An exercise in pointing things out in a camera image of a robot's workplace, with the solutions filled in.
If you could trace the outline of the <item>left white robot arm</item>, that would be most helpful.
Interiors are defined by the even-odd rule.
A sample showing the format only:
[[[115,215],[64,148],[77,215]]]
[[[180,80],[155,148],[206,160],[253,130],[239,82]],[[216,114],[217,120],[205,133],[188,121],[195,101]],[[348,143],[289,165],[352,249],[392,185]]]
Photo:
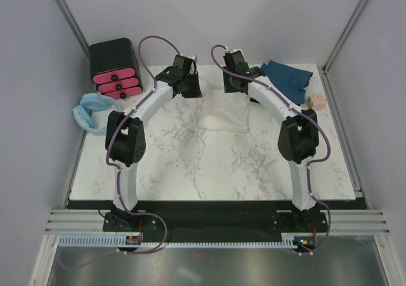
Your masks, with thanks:
[[[176,55],[173,64],[153,76],[154,85],[128,112],[113,111],[108,116],[105,148],[106,163],[116,171],[114,207],[121,212],[117,224],[132,231],[139,215],[132,211],[137,203],[136,174],[138,163],[147,150],[145,126],[177,95],[201,98],[195,55]]]

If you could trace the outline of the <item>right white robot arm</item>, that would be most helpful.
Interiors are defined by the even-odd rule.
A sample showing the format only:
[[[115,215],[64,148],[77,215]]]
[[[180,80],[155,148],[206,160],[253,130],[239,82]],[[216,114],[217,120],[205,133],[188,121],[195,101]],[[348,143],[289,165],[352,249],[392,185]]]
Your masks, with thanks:
[[[250,67],[239,49],[225,51],[225,92],[241,92],[259,102],[280,124],[277,146],[288,162],[292,181],[292,204],[298,210],[291,214],[295,230],[305,231],[313,224],[310,210],[316,202],[308,189],[306,163],[319,144],[316,127],[303,116],[317,121],[313,110],[302,110],[271,83],[259,67]]]

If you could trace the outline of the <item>black pink drawer box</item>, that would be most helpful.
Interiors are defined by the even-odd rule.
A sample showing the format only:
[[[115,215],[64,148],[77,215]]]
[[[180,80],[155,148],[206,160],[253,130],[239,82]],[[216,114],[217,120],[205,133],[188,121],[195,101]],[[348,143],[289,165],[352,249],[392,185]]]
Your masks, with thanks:
[[[123,100],[143,92],[138,60],[128,38],[92,44],[89,62],[91,81],[102,95]]]

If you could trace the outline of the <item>white t shirt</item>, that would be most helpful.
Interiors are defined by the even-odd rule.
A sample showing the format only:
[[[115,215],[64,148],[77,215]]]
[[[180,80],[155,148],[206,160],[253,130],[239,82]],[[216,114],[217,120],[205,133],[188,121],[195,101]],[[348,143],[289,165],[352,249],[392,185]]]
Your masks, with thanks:
[[[246,133],[249,128],[249,99],[243,93],[209,89],[204,95],[198,127],[208,131]]]

